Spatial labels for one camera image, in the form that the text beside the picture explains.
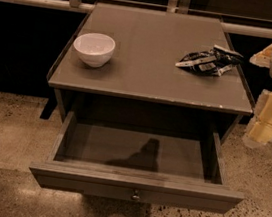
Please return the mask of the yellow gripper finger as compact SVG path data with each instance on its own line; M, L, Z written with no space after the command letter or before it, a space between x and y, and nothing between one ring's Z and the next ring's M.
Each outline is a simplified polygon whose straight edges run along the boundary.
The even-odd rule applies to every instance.
M270 68L272 57L272 44L250 58L250 63L261 68Z
M272 142L272 91L261 92L249 121L243 143L248 148L259 148Z

